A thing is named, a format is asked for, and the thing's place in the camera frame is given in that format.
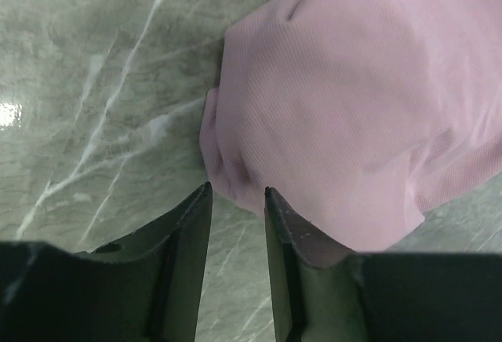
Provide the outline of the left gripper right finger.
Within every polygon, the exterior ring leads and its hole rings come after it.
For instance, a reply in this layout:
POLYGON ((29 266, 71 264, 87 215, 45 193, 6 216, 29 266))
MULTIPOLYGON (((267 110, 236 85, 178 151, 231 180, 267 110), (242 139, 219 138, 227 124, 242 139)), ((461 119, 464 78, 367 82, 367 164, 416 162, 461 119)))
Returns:
POLYGON ((265 230, 277 341, 365 341, 352 251, 298 214, 273 187, 265 230))

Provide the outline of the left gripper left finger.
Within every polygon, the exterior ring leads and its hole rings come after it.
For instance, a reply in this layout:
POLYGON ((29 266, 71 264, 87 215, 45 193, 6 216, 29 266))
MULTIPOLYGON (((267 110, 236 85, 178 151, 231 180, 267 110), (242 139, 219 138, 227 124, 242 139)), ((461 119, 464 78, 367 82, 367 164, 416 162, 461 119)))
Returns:
POLYGON ((213 189, 104 244, 86 259, 76 341, 193 341, 206 268, 213 189))

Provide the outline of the pink tank top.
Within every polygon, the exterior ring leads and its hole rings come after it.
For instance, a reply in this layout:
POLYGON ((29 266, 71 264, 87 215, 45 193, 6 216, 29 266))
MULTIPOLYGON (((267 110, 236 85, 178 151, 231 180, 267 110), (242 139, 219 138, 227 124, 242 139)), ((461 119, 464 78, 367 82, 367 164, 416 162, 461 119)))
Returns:
POLYGON ((387 249, 501 171, 501 0, 272 0, 225 33, 200 148, 238 207, 273 187, 387 249))

